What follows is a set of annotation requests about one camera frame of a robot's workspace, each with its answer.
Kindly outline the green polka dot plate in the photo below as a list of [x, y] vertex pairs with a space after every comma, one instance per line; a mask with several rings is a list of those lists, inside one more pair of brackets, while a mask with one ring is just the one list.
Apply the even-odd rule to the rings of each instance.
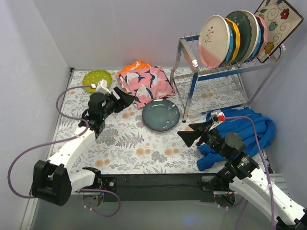
[[[90, 84], [97, 84], [101, 79], [104, 79], [107, 81], [107, 87], [108, 89], [110, 88], [111, 84], [112, 84], [112, 76], [111, 74], [106, 71], [106, 70], [93, 70], [90, 71], [89, 73], [87, 73], [83, 80], [82, 80], [82, 84], [83, 86], [85, 85], [90, 85]], [[85, 87], [85, 89], [89, 92], [89, 93], [95, 93], [95, 90], [91, 89], [91, 87]]]

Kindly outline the cream and pink plate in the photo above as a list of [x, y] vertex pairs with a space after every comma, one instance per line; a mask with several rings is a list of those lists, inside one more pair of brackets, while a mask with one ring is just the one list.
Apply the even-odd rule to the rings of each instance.
[[230, 32], [226, 20], [213, 15], [204, 23], [199, 35], [199, 55], [208, 69], [220, 66], [230, 46]]

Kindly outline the blue polka dot plate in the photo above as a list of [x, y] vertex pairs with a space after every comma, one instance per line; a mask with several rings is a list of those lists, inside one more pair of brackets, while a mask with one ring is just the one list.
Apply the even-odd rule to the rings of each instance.
[[233, 31], [231, 29], [230, 26], [228, 26], [229, 28], [229, 33], [230, 33], [230, 43], [229, 43], [229, 48], [228, 48], [228, 52], [227, 52], [227, 55], [225, 57], [225, 59], [223, 60], [223, 62], [220, 64], [219, 67], [224, 67], [227, 62], [231, 59], [231, 55], [232, 55], [232, 52], [233, 52], [233, 48], [234, 48], [234, 36], [233, 36]]

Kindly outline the yellow polka dot plate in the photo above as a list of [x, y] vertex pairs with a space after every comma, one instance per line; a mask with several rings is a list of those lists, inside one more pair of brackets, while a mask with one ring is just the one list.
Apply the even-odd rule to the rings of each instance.
[[237, 24], [235, 22], [233, 22], [232, 20], [228, 19], [228, 18], [225, 18], [225, 20], [227, 21], [227, 23], [231, 27], [231, 30], [233, 32], [233, 38], [234, 38], [232, 55], [229, 58], [228, 62], [226, 63], [226, 65], [229, 66], [234, 62], [235, 58], [237, 57], [237, 55], [239, 53], [240, 39], [241, 38], [240, 38], [240, 31], [239, 31]]

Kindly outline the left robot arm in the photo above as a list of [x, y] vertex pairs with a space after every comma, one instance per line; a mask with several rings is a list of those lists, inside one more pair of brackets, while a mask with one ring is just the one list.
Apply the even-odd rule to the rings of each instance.
[[72, 173], [71, 169], [79, 156], [91, 145], [105, 128], [105, 120], [112, 113], [129, 107], [135, 97], [115, 87], [105, 92], [90, 95], [74, 135], [62, 148], [46, 161], [34, 165], [32, 195], [58, 206], [64, 205], [71, 193], [89, 188], [96, 192], [102, 186], [101, 172], [93, 167], [84, 167]]

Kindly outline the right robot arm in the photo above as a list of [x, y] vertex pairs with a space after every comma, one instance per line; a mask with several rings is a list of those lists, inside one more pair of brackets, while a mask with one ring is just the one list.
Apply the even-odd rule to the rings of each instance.
[[226, 159], [224, 167], [202, 186], [212, 191], [231, 190], [261, 211], [277, 230], [305, 230], [307, 209], [291, 199], [269, 178], [260, 166], [245, 152], [241, 136], [230, 132], [222, 137], [216, 130], [219, 118], [190, 124], [190, 131], [177, 134], [190, 147], [205, 143]]

